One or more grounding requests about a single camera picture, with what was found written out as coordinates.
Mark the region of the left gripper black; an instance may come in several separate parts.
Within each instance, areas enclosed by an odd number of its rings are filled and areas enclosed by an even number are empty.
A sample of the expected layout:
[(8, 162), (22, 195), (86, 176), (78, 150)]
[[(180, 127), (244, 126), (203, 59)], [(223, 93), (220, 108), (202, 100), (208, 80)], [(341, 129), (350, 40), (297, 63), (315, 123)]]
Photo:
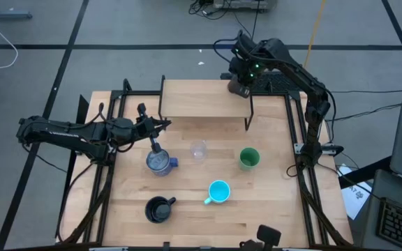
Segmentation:
[(162, 131), (165, 131), (171, 124), (171, 121), (165, 119), (155, 119), (148, 116), (144, 103), (137, 106), (139, 116), (136, 118), (136, 124), (132, 130), (132, 144), (142, 139), (149, 138), (151, 142), (151, 149), (153, 152), (158, 153), (162, 150), (160, 144), (157, 142), (157, 137)]

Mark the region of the purple steel mug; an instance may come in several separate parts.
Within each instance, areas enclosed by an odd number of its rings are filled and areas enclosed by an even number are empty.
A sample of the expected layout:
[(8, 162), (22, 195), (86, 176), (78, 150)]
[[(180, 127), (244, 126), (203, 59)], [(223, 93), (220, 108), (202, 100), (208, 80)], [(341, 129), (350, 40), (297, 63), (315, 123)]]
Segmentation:
[(179, 161), (178, 158), (170, 157), (170, 154), (162, 149), (158, 153), (150, 151), (147, 155), (146, 164), (155, 175), (166, 176), (179, 166)]

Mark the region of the clear glass cup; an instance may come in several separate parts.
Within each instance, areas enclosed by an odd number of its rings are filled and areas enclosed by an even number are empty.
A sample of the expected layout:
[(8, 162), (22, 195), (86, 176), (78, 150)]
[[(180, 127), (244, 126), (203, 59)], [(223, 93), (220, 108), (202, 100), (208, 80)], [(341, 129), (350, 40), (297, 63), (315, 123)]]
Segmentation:
[(204, 162), (207, 159), (208, 150), (205, 140), (194, 141), (190, 147), (193, 159), (196, 162)]

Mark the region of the dark blue enamel mug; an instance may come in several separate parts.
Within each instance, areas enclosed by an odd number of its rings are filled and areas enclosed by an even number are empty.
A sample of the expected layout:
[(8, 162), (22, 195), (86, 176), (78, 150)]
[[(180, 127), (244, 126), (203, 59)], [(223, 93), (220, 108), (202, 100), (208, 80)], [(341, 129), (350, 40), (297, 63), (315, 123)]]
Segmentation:
[(164, 197), (151, 198), (146, 206), (144, 213), (148, 221), (159, 224), (168, 220), (172, 214), (172, 205), (177, 201), (175, 197), (166, 199)]

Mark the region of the green plastic cup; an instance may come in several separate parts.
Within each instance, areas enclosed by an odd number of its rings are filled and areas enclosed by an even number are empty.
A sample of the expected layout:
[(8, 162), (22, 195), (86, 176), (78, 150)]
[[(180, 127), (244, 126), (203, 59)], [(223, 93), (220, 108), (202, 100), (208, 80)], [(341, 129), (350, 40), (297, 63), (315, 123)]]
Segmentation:
[(251, 147), (241, 150), (239, 155), (239, 167), (244, 171), (251, 171), (260, 163), (260, 153)]

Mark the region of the turquoise mug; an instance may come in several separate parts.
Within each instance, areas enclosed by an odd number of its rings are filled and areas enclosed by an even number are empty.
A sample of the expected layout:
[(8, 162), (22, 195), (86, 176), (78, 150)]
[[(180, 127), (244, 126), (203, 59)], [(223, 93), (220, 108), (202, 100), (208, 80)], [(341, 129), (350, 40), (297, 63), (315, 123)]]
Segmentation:
[(222, 204), (230, 197), (230, 186), (223, 180), (216, 180), (209, 185), (208, 198), (204, 200), (204, 205), (210, 203)]

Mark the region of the wooden shelf black metal legs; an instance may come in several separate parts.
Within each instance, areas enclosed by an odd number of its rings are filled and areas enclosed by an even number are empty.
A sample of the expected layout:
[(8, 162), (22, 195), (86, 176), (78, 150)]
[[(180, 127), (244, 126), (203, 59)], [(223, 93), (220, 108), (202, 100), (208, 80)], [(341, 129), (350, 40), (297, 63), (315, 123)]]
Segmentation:
[(158, 115), (163, 118), (238, 118), (248, 130), (253, 98), (228, 91), (227, 80), (161, 78)]

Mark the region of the grey power strip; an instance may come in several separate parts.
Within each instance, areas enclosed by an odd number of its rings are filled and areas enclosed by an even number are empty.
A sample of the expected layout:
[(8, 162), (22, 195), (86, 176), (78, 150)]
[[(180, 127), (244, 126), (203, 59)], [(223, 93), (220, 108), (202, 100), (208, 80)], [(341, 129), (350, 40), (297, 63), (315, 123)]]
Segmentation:
[(271, 10), (278, 0), (212, 0), (215, 8), (249, 8), (253, 10)]

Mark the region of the white paper sheet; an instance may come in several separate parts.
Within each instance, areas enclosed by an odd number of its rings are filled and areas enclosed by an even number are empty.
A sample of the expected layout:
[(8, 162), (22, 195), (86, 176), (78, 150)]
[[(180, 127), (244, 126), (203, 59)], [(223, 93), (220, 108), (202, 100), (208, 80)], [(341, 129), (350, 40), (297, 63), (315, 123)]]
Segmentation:
[(350, 186), (341, 190), (347, 216), (354, 220), (363, 205), (370, 197), (371, 186), (367, 182), (358, 183), (356, 186)]

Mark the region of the grey desk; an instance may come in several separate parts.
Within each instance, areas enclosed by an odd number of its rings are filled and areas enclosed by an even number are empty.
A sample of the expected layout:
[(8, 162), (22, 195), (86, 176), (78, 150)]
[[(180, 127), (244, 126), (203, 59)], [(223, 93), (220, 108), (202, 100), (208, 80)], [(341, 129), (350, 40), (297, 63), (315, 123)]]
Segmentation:
[(366, 222), (364, 223), (364, 230), (362, 231), (361, 246), (370, 249), (402, 251), (401, 247), (395, 246), (393, 243), (376, 235), (380, 200), (386, 197), (402, 204), (402, 178), (383, 170), (377, 171), (375, 173), (371, 194), (372, 197), (368, 204)]

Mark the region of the black keyboard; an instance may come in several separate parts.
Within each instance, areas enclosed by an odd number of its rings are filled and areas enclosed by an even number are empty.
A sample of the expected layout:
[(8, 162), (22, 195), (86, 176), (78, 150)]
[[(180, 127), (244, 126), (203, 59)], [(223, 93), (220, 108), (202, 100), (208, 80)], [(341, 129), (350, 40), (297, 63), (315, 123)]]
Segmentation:
[(402, 204), (386, 197), (380, 200), (376, 235), (402, 248)]

